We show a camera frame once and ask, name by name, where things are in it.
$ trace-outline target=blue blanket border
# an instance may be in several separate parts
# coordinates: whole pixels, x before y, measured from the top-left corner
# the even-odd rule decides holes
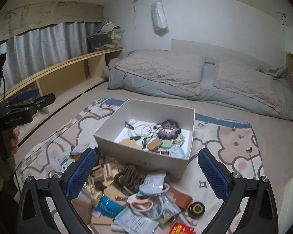
[[[124,101],[115,99],[115,98],[102,98],[98,101],[99,103],[105,103],[107,105],[116,105],[121,106]],[[235,128],[235,129],[251,129],[252,126],[249,123],[242,123],[235,120],[225,120],[225,119],[218,119],[210,116],[205,116],[199,113],[195,114],[195,120],[213,123],[219,126],[229,127],[229,128]]]

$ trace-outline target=gray curtain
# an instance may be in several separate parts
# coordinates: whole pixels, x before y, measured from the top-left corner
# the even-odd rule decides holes
[[[0,43],[6,52],[3,75],[6,90],[56,63],[88,53],[87,36],[100,23],[62,23],[28,31]]]

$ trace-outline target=beige valance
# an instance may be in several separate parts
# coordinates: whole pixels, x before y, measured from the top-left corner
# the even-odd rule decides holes
[[[41,2],[0,13],[0,41],[59,23],[101,22],[101,5],[72,1]]]

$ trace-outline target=hat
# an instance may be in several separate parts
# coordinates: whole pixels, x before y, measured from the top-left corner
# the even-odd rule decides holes
[[[113,22],[108,22],[104,26],[102,26],[100,32],[108,33],[110,31],[112,31],[114,28],[119,29],[120,26],[114,25]]]

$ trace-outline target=headboard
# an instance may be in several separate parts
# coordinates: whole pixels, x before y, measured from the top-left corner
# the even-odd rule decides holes
[[[197,54],[198,56],[204,58],[226,58],[252,67],[262,67],[265,69],[271,68],[270,64],[248,54],[207,43],[188,40],[172,40],[172,51],[185,54]]]

